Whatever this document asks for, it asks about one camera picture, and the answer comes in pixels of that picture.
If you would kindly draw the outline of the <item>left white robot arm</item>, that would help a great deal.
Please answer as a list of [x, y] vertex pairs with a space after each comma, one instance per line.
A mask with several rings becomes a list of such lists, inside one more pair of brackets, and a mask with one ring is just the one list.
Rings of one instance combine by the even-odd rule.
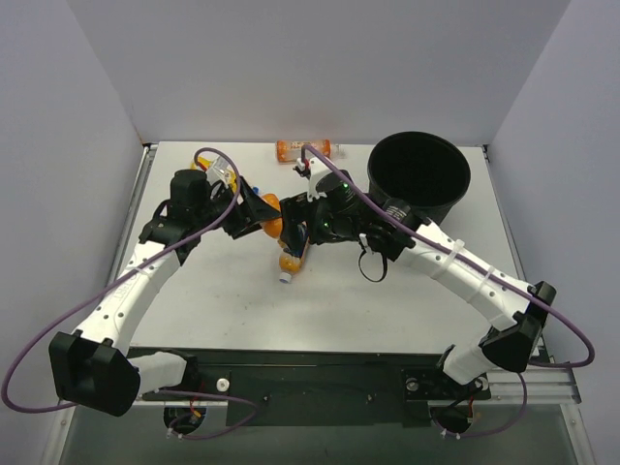
[[120, 417], [140, 395], [160, 388], [180, 399], [194, 395], [200, 376], [191, 356], [177, 350], [128, 356], [140, 321], [204, 233], [221, 228], [240, 238], [279, 217], [279, 209], [244, 178], [230, 186], [209, 181], [200, 170], [177, 171], [169, 198], [144, 225], [119, 285], [72, 333], [59, 332], [49, 343], [59, 397]]

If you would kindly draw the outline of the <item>yellow bottle blue cap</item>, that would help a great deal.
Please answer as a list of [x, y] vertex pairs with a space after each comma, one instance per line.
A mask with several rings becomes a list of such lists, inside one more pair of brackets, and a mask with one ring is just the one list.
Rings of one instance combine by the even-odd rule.
[[226, 157], [212, 151], [198, 151], [193, 156], [191, 170], [203, 171], [208, 183], [207, 192], [211, 199], [226, 187], [237, 189], [237, 175]]

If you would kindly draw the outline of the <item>orange bottle blue label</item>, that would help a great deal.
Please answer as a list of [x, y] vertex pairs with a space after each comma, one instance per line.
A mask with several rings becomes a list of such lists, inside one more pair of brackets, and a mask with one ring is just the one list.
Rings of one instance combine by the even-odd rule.
[[301, 239], [301, 244], [296, 247], [287, 245], [284, 241], [279, 240], [282, 252], [279, 257], [280, 275], [279, 281], [284, 284], [290, 284], [295, 275], [297, 275], [304, 264], [306, 252], [310, 245], [308, 228], [305, 223], [297, 226], [297, 236]]

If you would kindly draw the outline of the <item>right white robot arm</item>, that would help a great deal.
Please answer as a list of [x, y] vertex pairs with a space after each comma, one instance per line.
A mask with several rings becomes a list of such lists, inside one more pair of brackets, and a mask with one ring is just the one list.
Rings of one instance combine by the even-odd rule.
[[315, 245], [356, 242], [364, 253], [380, 254], [384, 264], [399, 263], [428, 276], [485, 317], [488, 332], [468, 347], [448, 347], [433, 371], [434, 388], [444, 396], [456, 395], [491, 368], [523, 372], [556, 289], [486, 263], [401, 196], [383, 197], [376, 188], [367, 196], [368, 201], [358, 196], [345, 177], [324, 174], [313, 193], [280, 201], [282, 241], [295, 248], [296, 233], [304, 229]]

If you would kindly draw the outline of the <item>small orange juice bottle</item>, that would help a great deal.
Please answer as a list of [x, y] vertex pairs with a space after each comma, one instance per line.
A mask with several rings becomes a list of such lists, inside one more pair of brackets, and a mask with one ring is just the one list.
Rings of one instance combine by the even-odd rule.
[[[281, 212], [279, 199], [271, 193], [262, 195], [262, 199], [269, 204], [271, 207], [276, 209], [278, 212]], [[277, 219], [269, 220], [261, 223], [261, 227], [263, 231], [270, 237], [274, 239], [280, 239], [281, 232], [283, 229], [282, 218], [279, 217]]]

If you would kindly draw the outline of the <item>black plastic bin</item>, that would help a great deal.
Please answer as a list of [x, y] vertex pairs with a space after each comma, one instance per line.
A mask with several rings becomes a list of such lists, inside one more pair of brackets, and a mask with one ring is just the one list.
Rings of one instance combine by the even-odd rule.
[[467, 193], [471, 169], [451, 142], [424, 132], [380, 140], [368, 163], [369, 197], [377, 204], [400, 199], [440, 224]]

